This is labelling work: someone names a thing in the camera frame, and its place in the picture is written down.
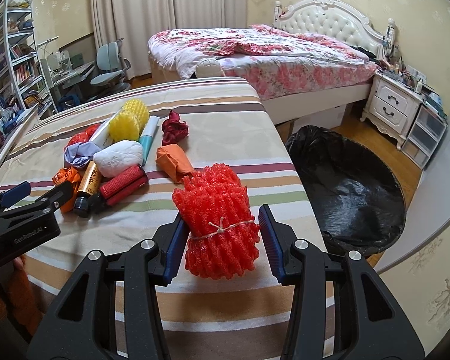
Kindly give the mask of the orange foil wrapper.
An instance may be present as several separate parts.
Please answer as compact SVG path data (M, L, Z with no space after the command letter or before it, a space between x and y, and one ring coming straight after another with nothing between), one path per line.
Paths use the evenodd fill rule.
M52 182L55 185L59 185L65 181L69 181L73 187L73 194L71 199L66 202L61 208L61 213L65 214L70 212L74 208L74 202L77 197L78 189L82 180L80 173L73 167L63 167L52 178Z

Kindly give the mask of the gold black bottle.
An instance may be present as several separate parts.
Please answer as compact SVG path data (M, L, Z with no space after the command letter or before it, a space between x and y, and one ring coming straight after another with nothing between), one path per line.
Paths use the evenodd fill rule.
M91 160L80 182L77 197L74 201L73 211L79 217L86 218L91 212L89 199L94 195L101 184L102 174L97 164Z

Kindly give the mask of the red cylindrical can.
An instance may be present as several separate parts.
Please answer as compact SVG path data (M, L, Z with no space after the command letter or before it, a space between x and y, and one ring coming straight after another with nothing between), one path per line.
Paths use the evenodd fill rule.
M149 179L144 169L139 165L131 166L100 186L99 203L103 207L115 206L147 183Z

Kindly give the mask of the red plastic bag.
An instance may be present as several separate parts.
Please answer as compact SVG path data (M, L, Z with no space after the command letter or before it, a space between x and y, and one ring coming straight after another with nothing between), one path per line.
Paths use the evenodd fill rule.
M76 143L88 142L100 126L100 124L94 124L84 130L82 133L74 134L65 147L71 146Z

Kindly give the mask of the white tissue ball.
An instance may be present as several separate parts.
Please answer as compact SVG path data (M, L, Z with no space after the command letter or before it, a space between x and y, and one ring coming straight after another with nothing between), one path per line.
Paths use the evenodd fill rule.
M103 177L113 178L129 167L141 165L143 148L138 141L119 141L95 153L93 161L97 164L97 168Z

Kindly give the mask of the orange paper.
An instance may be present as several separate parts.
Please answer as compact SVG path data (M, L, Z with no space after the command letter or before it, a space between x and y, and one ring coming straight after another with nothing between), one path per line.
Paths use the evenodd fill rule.
M194 172L184 150L177 144L158 147L156 164L176 184L180 184L185 176Z

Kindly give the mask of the red foam net bundle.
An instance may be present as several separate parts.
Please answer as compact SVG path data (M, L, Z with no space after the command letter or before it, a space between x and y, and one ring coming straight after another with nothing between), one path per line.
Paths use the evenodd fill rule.
M183 178L172 201L189 229L185 269L203 279L231 279L255 268L260 227L247 188L224 163Z

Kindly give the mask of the black lined trash bin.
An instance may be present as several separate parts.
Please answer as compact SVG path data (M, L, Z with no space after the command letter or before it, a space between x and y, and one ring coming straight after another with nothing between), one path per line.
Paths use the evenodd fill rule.
M406 201L392 170L364 145L305 125L285 143L327 250L368 258L391 247L406 223Z

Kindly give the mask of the yellow foam net bundle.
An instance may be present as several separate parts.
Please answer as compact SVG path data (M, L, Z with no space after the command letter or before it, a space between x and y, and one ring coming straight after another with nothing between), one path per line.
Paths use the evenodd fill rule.
M148 121L147 106L139 98L130 99L109 122L109 135L113 143L137 141Z

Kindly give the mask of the study desk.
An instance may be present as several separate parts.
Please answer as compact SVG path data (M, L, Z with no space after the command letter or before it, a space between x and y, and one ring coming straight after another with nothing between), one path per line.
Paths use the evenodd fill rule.
M77 86L95 67L94 62L84 63L73 67L68 50L49 54L40 60L40 67L45 84L55 105L63 97L63 89Z

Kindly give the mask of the dark red satin cloth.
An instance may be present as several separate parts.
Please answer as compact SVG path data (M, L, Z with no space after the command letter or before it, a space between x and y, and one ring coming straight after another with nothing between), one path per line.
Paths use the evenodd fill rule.
M168 118L161 125L161 130L163 146L178 144L189 134L187 123L181 121L179 113L175 111L170 111Z

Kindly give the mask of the white bookshelf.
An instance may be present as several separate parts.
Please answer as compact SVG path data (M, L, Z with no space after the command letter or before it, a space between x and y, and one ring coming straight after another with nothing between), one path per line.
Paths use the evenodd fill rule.
M35 40L33 0L0 4L0 108L37 107L45 119L57 111L40 64Z

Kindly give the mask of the white storage box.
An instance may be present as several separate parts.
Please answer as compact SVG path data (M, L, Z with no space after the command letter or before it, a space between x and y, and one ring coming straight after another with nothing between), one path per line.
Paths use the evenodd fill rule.
M341 105L311 115L302 116L294 121L292 132L296 133L300 128L306 125L314 125L328 129L339 127L342 123L345 110L346 105Z

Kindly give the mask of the plastic drawer unit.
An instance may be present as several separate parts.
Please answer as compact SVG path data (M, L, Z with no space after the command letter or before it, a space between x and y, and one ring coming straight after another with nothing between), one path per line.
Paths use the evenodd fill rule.
M425 102L418 108L401 152L420 170L424 170L439 147L447 127L446 119Z

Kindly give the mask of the beige curtains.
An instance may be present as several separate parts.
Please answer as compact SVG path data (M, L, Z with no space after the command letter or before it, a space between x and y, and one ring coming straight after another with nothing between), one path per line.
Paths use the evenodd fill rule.
M152 72L148 40L167 29L243 28L247 0L91 0L97 46L122 41L128 78Z

